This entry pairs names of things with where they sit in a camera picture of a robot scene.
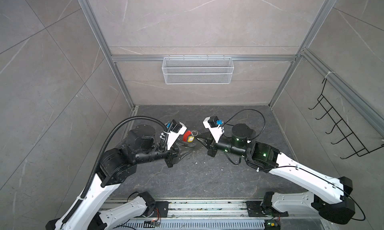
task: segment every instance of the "white wire basket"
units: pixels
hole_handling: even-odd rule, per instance
[[[166,84],[229,84],[231,57],[165,57],[162,70]]]

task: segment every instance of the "black wire hook rack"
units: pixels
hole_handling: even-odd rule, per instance
[[[340,158],[341,158],[341,159],[347,159],[347,158],[352,157],[352,156],[354,156],[354,155],[357,155],[357,156],[361,157],[361,156],[364,156],[364,155],[366,155],[366,154],[369,154],[369,153],[371,153],[371,152],[373,152],[373,151],[376,151],[376,150],[378,150],[378,149],[384,147],[384,144],[382,144],[380,147],[375,148],[374,150],[369,151],[369,150],[364,146],[364,144],[363,144],[363,143],[360,141],[360,139],[356,136],[356,134],[354,133],[354,131],[349,127],[349,125],[347,124],[347,122],[344,121],[344,119],[340,116],[340,114],[339,114],[339,113],[337,112],[337,110],[333,107],[333,105],[332,105],[332,104],[328,101],[328,99],[326,99],[326,97],[323,95],[324,87],[325,87],[325,84],[327,83],[327,79],[323,79],[323,81],[322,81],[321,83],[324,83],[324,85],[323,85],[323,90],[321,91],[320,96],[317,98],[317,103],[316,103],[316,105],[315,105],[313,108],[309,108],[309,109],[310,109],[310,110],[313,110],[314,108],[316,108],[316,106],[320,105],[320,106],[325,110],[325,113],[324,113],[324,115],[321,116],[320,118],[316,118],[316,120],[320,120],[320,119],[322,119],[324,116],[328,115],[328,116],[331,118],[331,120],[333,121],[333,123],[334,123],[334,125],[333,125],[331,131],[330,131],[330,132],[325,132],[325,133],[326,133],[326,134],[330,134],[330,133],[333,132],[333,130],[335,129],[335,127],[337,127],[337,128],[339,129],[339,131],[341,132],[341,134],[343,135],[343,138],[342,138],[342,139],[340,139],[339,141],[337,141],[337,142],[335,142],[335,143],[331,142],[331,144],[338,144],[339,142],[341,142],[341,141],[343,141],[343,140],[345,139],[345,140],[348,142],[348,144],[351,146],[351,148],[353,149],[353,151],[355,152],[355,153],[349,155],[348,157],[340,157]],[[321,103],[321,101],[326,101],[326,103],[328,103],[329,106],[331,106],[331,107],[327,110],[327,109],[324,107],[324,105]],[[334,112],[336,112],[336,114],[339,116],[340,120],[335,121],[335,119],[329,114],[329,111],[331,111],[332,109],[333,109]],[[343,131],[341,130],[341,128],[340,128],[340,126],[339,126],[339,124],[341,124],[341,123],[344,123],[344,124],[348,127],[347,131],[349,130],[350,133],[346,134],[345,132],[343,132]],[[354,137],[360,142],[360,144],[363,146],[363,148],[362,148],[361,150],[359,150],[359,151],[356,151],[356,149],[355,149],[355,148],[353,147],[353,145],[351,144],[350,140],[348,140],[348,137],[349,137],[349,136],[354,136]]]

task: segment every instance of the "dark gray floor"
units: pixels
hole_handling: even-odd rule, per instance
[[[255,108],[266,118],[264,132],[258,141],[270,144],[281,152],[292,156],[277,122],[268,106],[139,106],[137,115],[155,117],[162,122],[176,119],[190,130],[205,132],[203,120],[207,116],[217,115],[227,121],[234,113],[244,108]],[[256,132],[262,128],[262,117],[253,111],[238,114],[232,124],[246,123]],[[162,132],[160,126],[147,121],[135,121],[134,126],[147,123]],[[230,136],[231,126],[225,127]],[[127,197],[134,191],[148,191],[154,198],[262,198],[267,191],[295,193],[304,191],[298,185],[248,167],[244,162],[231,164],[222,152],[215,158],[207,156],[207,151],[194,151],[187,159],[167,168],[164,161],[140,164],[137,172],[115,190],[111,197]]]

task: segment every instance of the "wire mesh basket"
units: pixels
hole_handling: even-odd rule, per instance
[[[233,73],[230,57],[165,57],[166,84],[229,84]]]

